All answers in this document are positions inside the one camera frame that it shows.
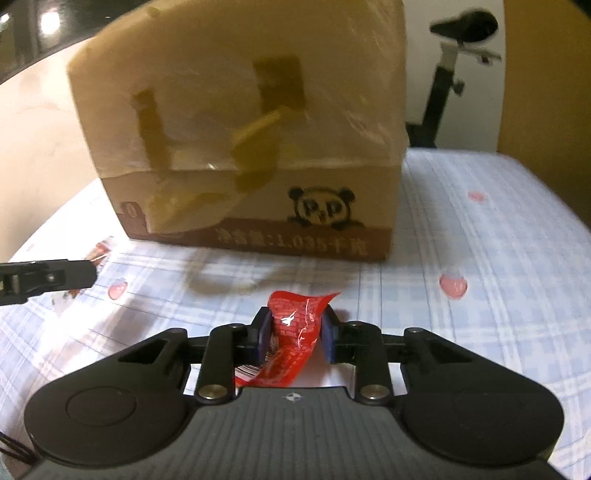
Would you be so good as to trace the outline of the red snack packet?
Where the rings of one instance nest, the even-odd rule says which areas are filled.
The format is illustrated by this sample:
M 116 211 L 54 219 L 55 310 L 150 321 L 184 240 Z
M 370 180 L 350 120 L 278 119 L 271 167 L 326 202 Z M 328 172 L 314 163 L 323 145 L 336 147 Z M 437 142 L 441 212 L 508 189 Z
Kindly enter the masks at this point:
M 235 368 L 238 387 L 284 388 L 300 374 L 321 336 L 322 314 L 339 292 L 305 296 L 274 291 L 267 300 L 273 323 L 270 349 L 260 366 Z

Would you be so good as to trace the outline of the blue plaid bed sheet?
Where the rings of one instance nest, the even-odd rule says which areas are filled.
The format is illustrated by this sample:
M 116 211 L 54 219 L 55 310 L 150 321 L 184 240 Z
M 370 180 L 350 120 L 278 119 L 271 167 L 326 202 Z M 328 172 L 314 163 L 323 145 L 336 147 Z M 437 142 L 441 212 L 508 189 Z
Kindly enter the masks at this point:
M 390 258 L 359 263 L 190 248 L 126 237 L 99 182 L 58 210 L 19 261 L 109 251 L 94 286 L 1 310 L 1 429 L 45 383 L 170 327 L 249 322 L 276 290 L 334 295 L 339 316 L 431 330 L 547 386 L 565 427 L 553 465 L 590 475 L 590 232 L 517 161 L 413 150 Z

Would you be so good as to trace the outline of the brown cardboard box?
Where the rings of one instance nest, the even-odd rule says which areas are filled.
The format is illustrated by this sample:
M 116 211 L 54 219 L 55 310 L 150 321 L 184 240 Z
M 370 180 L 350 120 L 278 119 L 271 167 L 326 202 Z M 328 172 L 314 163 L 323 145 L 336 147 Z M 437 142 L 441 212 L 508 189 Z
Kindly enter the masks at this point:
M 406 54 L 400 1 L 151 1 L 67 72 L 129 237 L 375 262 L 409 145 Z

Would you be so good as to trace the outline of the wooden wardrobe panel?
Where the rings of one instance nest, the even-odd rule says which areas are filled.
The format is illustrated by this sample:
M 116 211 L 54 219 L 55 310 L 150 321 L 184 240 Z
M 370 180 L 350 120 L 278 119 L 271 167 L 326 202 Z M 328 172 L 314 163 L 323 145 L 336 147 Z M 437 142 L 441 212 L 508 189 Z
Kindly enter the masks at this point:
M 590 221 L 590 4 L 507 1 L 499 152 Z

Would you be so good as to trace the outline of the black exercise bike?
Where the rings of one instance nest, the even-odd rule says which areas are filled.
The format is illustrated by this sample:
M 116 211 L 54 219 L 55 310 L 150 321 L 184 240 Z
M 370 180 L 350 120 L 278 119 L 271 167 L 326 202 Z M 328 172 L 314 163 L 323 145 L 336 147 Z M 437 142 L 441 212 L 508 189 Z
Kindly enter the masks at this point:
M 466 82 L 456 77 L 456 66 L 460 55 L 474 57 L 482 65 L 491 66 L 501 62 L 502 56 L 485 47 L 479 47 L 490 40 L 499 30 L 495 15 L 489 10 L 473 8 L 455 17 L 434 21 L 430 33 L 444 38 L 440 43 L 441 58 L 436 66 L 429 98 L 422 122 L 406 123 L 410 146 L 435 149 L 443 115 L 451 92 L 461 97 Z

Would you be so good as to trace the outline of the dark window frame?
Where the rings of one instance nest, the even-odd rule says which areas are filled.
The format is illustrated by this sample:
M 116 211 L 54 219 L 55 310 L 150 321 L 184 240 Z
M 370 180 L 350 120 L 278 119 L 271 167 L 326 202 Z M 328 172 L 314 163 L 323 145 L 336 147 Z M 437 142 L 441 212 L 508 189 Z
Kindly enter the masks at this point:
M 13 0 L 1 3 L 1 80 L 87 39 L 144 0 Z

